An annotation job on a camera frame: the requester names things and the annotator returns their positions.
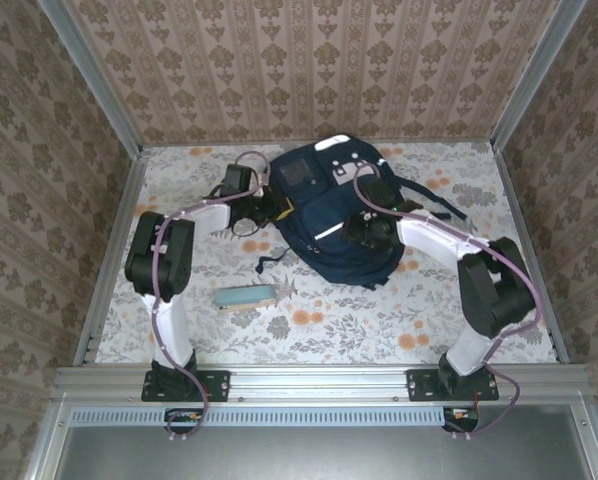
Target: patterned wallpaper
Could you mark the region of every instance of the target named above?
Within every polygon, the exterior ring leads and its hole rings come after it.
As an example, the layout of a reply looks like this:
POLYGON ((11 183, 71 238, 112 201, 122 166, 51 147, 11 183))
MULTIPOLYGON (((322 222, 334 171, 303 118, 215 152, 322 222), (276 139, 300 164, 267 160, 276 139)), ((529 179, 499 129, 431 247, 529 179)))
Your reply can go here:
POLYGON ((574 361, 598 398, 598 0, 589 1, 504 156, 574 361))
POLYGON ((0 0, 0 479, 69 365, 129 159, 34 0, 0 0))
POLYGON ((146 144, 488 138, 555 0, 69 0, 146 144))

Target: table surface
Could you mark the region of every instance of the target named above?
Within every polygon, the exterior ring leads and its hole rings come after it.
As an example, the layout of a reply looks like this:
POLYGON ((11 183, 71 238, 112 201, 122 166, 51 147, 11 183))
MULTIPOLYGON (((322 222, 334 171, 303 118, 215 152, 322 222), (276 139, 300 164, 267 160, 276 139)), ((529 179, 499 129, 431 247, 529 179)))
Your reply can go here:
MULTIPOLYGON (((154 149, 124 262, 141 213, 155 210, 168 214, 196 203, 219 183, 226 165, 243 151, 257 150, 274 159, 298 145, 154 149)), ((397 174, 427 185, 465 211, 480 236, 508 236, 518 243, 488 143, 375 146, 397 174)), ((254 156, 246 160, 261 170, 259 162, 254 156)), ((403 194, 429 205, 414 192, 404 190, 403 194)), ((373 292, 330 284, 292 252, 277 265, 267 264, 262 275, 255 272, 260 256, 279 255, 286 246, 273 226, 247 238, 225 230, 197 242, 184 306, 189 336, 201 363, 436 363, 465 324, 456 276, 418 251, 406 248, 390 281, 373 292), (212 302, 215 288, 253 284, 273 284, 276 305, 216 312, 212 302)), ((147 311, 124 278, 122 264, 96 361, 149 362, 154 343, 147 311)), ((555 361, 543 320, 539 328, 506 340, 493 357, 496 363, 555 361)))

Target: backpack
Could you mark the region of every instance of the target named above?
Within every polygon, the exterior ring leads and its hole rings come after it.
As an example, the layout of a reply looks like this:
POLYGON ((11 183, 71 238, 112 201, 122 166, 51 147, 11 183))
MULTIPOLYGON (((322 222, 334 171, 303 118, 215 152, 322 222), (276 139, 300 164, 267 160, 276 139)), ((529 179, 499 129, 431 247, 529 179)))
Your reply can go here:
MULTIPOLYGON (((344 222, 368 208, 352 182, 355 171, 364 163, 379 168, 381 179, 398 202, 403 201, 400 188, 406 187, 440 203, 462 220, 466 215, 426 187, 395 175, 376 148, 352 136, 330 137, 270 162, 271 188, 294 208, 273 222, 289 247, 328 282, 374 290, 376 285, 384 285, 397 268, 404 245, 376 251, 342 239, 344 222)), ((359 172, 360 186, 370 180, 376 180, 370 168, 359 172)), ((263 272, 264 262, 280 259, 262 257, 257 272, 263 272)))

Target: purple cable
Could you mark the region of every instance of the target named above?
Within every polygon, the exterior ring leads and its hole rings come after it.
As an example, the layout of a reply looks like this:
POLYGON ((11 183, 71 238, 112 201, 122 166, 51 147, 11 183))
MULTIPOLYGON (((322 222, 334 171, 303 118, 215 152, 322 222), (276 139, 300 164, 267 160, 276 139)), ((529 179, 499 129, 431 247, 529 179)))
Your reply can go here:
MULTIPOLYGON (((268 161, 268 159, 266 158, 266 156, 263 155, 260 152, 255 151, 255 150, 249 150, 247 152, 243 152, 242 154, 240 154, 235 159, 235 163, 238 163, 239 160, 241 160, 246 155, 259 155, 266 162, 266 169, 265 169, 264 173, 261 176, 261 182, 260 183, 258 183, 257 185, 255 185, 253 188, 251 188, 247 192, 237 193, 235 195, 230 195, 230 196, 227 196, 227 197, 222 197, 222 198, 217 198, 217 199, 203 200, 200 203, 197 203, 197 204, 192 205, 192 206, 190 206, 188 208, 185 208, 185 209, 183 209, 183 210, 181 210, 179 212, 175 212, 175 213, 172 213, 172 214, 168 215, 164 219, 163 223, 161 224, 161 226, 159 228, 159 233, 157 234, 157 238, 155 239, 154 254, 152 255, 152 289, 153 289, 154 296, 155 296, 155 301, 152 304, 152 312, 151 312, 151 317, 150 317, 151 324, 152 324, 152 330, 153 330, 153 332, 155 334, 155 340, 157 341, 157 345, 161 349, 161 352, 163 353, 163 356, 166 357, 166 359, 172 364, 172 366, 176 370, 178 370, 179 372, 183 373, 186 377, 188 377, 192 381, 192 383, 195 385, 195 387, 197 388, 197 390, 199 390, 199 392, 201 393, 201 399, 203 401, 203 411, 201 413, 201 418, 199 419, 199 421, 197 422, 197 424, 192 428, 192 430, 190 430, 186 435, 193 435, 194 433, 197 432, 197 430, 199 430, 199 427, 201 427, 201 424, 203 423, 203 421, 206 418, 206 414, 208 413, 208 409, 210 408, 210 404, 208 402, 208 395, 206 394, 205 389, 201 385, 201 382, 199 382, 199 380, 197 379, 197 377, 195 377, 191 372, 189 372, 188 370, 186 370, 183 365, 179 365, 174 360, 174 358, 172 358, 172 356, 170 355, 170 353, 168 353, 168 350, 167 350, 166 346, 163 343, 163 339, 161 337, 161 333, 159 332, 159 327, 157 326, 157 312, 159 311, 159 304, 161 303, 161 291, 159 290, 159 276, 158 276, 159 252, 160 252, 161 244, 163 243, 163 237, 164 237, 164 235, 166 233, 168 225, 170 225, 170 222, 172 222, 174 219, 182 217, 182 216, 185 216, 185 215, 190 215, 191 213, 196 212, 197 210, 203 208, 206 205, 215 205, 215 204, 219 204, 219 203, 225 203, 225 202, 230 201, 230 200, 236 200, 238 198, 243 198, 243 197, 247 197, 249 195, 253 195, 262 186, 268 184, 268 176, 269 176, 269 173, 270 173, 269 172, 269 170, 270 170, 270 162, 268 161)), ((168 419, 168 423, 166 425, 166 429, 167 429, 168 433, 170 433, 171 436, 174 435, 174 432, 172 431, 172 428, 171 428, 171 424, 172 424, 173 418, 175 418, 175 416, 170 416, 170 418, 168 419)))
MULTIPOLYGON (((375 172, 375 174, 378 177, 381 177, 381 172, 379 171, 379 169, 377 168, 376 165, 369 165, 370 167, 372 167, 373 171, 375 172)), ((427 222, 427 223, 431 223, 434 226, 436 226, 437 228, 439 228, 440 230, 443 230, 446 233, 449 233, 450 235, 454 236, 455 238, 458 238, 461 241, 464 241, 466 243, 469 243, 470 245, 473 245, 477 248, 480 248, 481 250, 483 250, 484 252, 488 253, 489 255, 491 255, 492 257, 496 258, 497 260, 499 260, 501 263, 503 263, 504 265, 506 265, 510 270, 512 270, 512 272, 517 275, 521 281, 526 285, 526 287, 528 288, 528 291, 530 292, 530 295, 532 295, 532 299, 535 302, 535 317, 532 319, 531 322, 525 324, 525 325, 521 325, 518 328, 514 328, 514 329, 510 329, 507 330, 505 332, 502 332, 501 335, 499 335, 499 338, 497 338, 495 340, 495 342, 492 344, 492 346, 490 347, 490 350, 488 350, 488 352, 486 353, 486 356, 484 357, 484 362, 489 360, 490 357, 492 357, 492 355, 495 353, 495 351, 497 350, 497 348, 499 348, 499 346, 501 345, 502 341, 504 338, 510 337, 512 335, 518 335, 520 333, 523 333, 533 327, 535 327, 539 321, 541 320, 541 317, 543 316, 543 306, 541 304, 541 298, 539 296, 539 292, 537 292, 537 289, 535 288, 535 286, 532 283, 532 280, 530 280, 530 278, 528 278, 528 275, 526 275, 517 265, 515 265, 513 262, 511 262, 509 259, 507 259, 506 257, 504 257, 503 255, 501 255, 500 253, 496 252, 495 250, 493 250, 492 248, 490 248, 488 245, 485 245, 483 243, 481 243, 478 240, 475 240, 472 235, 469 234, 464 234, 462 232, 459 232, 457 230, 455 230, 454 228, 446 225, 445 223, 437 220, 435 217, 430 216, 430 217, 426 217, 424 215, 419 215, 416 213, 406 213, 406 212, 397 212, 394 210, 388 210, 387 208, 382 208, 378 205, 375 205, 374 203, 372 203, 370 200, 368 200, 363 193, 361 193, 361 190, 359 189, 359 171, 364 168, 364 166, 357 168, 357 170, 355 171, 355 176, 352 179, 353 182, 353 187, 355 189, 355 192, 357 194, 357 196, 359 197, 359 199, 365 203, 367 206, 369 206, 370 208, 372 208, 373 210, 376 210, 377 212, 381 212, 381 213, 385 213, 386 215, 393 215, 396 217, 404 217, 404 218, 412 218, 414 220, 420 220, 422 222, 427 222)), ((512 408, 515 406, 515 404, 517 403, 517 400, 519 399, 519 395, 521 393, 521 387, 520 385, 513 380, 512 378, 497 372, 496 370, 494 370, 490 365, 486 364, 485 365, 486 368, 494 375, 503 378, 504 380, 510 382, 511 384, 514 385, 515 387, 515 395, 512 398, 512 400, 510 401, 510 403, 508 404, 508 406, 506 407, 506 409, 501 413, 501 415, 499 417, 497 417, 497 419, 495 419, 493 422, 491 422, 490 424, 486 425, 483 428, 480 428, 479 430, 477 430, 476 432, 472 432, 470 435, 476 435, 485 431, 490 430, 490 428, 492 428, 493 426, 497 425, 507 414, 510 410, 512 410, 512 408)), ((459 431, 461 431, 461 429, 457 426, 454 425, 450 422, 448 422, 452 427, 459 429, 459 431)))

